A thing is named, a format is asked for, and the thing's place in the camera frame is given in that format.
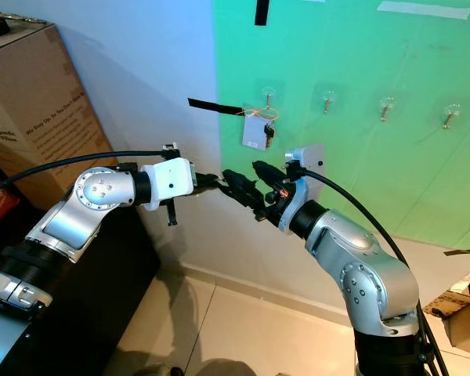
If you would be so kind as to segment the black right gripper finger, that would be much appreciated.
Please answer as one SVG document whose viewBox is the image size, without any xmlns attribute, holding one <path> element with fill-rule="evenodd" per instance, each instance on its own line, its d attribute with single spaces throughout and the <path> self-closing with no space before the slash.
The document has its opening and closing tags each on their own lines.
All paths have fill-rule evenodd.
<svg viewBox="0 0 470 376">
<path fill-rule="evenodd" d="M 285 172 L 280 168 L 264 161 L 253 161 L 252 166 L 258 178 L 270 186 L 275 194 L 281 197 L 289 197 L 292 194 L 292 185 Z"/>
<path fill-rule="evenodd" d="M 266 204 L 263 193 L 257 189 L 254 180 L 247 179 L 242 173 L 225 169 L 222 172 L 225 186 L 222 186 L 223 193 L 239 204 L 250 208 L 254 214 L 264 214 Z"/>
</svg>

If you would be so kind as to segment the keys with white tag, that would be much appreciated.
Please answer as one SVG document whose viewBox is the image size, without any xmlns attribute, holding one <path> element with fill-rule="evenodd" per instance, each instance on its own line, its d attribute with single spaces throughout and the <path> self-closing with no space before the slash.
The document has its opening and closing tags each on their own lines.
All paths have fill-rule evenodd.
<svg viewBox="0 0 470 376">
<path fill-rule="evenodd" d="M 279 110 L 274 107 L 246 108 L 242 114 L 244 115 L 242 146 L 268 150 L 276 135 Z"/>
</svg>

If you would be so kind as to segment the black tape strip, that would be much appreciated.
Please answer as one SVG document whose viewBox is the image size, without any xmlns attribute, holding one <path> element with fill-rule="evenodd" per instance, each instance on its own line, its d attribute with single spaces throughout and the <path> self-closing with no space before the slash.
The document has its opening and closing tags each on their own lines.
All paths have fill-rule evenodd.
<svg viewBox="0 0 470 376">
<path fill-rule="evenodd" d="M 269 7 L 271 0 L 255 0 L 255 26 L 266 26 L 269 17 Z"/>
<path fill-rule="evenodd" d="M 208 101 L 203 101 L 196 98 L 188 98 L 187 101 L 190 107 L 199 108 L 199 110 L 210 110 L 218 112 L 218 114 L 228 114 L 235 116 L 245 115 L 245 109 L 242 107 L 235 107 L 235 105 L 208 103 Z"/>
</svg>

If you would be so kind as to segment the tall brown cardboard box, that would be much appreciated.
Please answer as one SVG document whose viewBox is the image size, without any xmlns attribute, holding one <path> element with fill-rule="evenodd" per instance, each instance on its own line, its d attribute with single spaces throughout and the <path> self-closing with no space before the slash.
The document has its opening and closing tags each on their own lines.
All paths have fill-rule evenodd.
<svg viewBox="0 0 470 376">
<path fill-rule="evenodd" d="M 0 36 L 0 171 L 12 176 L 109 151 L 56 26 L 12 23 L 10 29 Z"/>
</svg>

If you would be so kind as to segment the small open cardboard box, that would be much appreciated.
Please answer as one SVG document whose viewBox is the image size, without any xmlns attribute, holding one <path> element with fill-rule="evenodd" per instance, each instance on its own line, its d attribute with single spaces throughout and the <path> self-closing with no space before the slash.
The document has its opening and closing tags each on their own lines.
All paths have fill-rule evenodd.
<svg viewBox="0 0 470 376">
<path fill-rule="evenodd" d="M 422 305 L 422 311 L 443 325 L 451 349 L 470 354 L 470 273 Z"/>
</svg>

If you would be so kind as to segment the white tape strip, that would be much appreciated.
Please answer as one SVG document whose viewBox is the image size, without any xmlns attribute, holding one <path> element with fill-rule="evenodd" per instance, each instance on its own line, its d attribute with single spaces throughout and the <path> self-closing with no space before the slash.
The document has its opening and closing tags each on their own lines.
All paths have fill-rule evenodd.
<svg viewBox="0 0 470 376">
<path fill-rule="evenodd" d="M 445 5 L 389 0 L 381 1 L 381 3 L 378 4 L 378 7 L 376 7 L 376 11 L 432 16 L 451 20 L 467 20 L 468 16 L 470 16 L 470 7 L 451 7 Z"/>
</svg>

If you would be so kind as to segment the silver metal item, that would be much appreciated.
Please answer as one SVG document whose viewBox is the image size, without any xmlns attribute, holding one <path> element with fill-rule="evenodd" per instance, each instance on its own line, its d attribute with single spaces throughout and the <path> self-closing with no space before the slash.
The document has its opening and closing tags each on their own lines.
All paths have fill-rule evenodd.
<svg viewBox="0 0 470 376">
<path fill-rule="evenodd" d="M 21 16 L 21 15 L 17 15 L 13 13 L 6 13 L 6 12 L 0 12 L 0 19 L 15 20 L 15 21 L 27 22 L 27 23 L 48 23 L 48 21 L 42 20 L 39 18 Z"/>
</svg>

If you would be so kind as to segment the green wall sheet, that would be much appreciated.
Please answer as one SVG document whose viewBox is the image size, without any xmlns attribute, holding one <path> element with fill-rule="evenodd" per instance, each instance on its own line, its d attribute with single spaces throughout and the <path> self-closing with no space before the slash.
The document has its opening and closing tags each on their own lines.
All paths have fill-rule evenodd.
<svg viewBox="0 0 470 376">
<path fill-rule="evenodd" d="M 243 121 L 220 118 L 222 165 L 250 175 L 286 151 L 325 148 L 325 175 L 397 239 L 470 248 L 470 16 L 379 12 L 383 0 L 214 0 L 217 100 L 261 108 L 276 89 L 268 150 L 242 146 Z M 470 0 L 392 0 L 470 7 Z M 321 94 L 335 90 L 329 114 Z M 396 107 L 379 121 L 381 98 Z M 463 110 L 442 129 L 445 107 Z"/>
</svg>

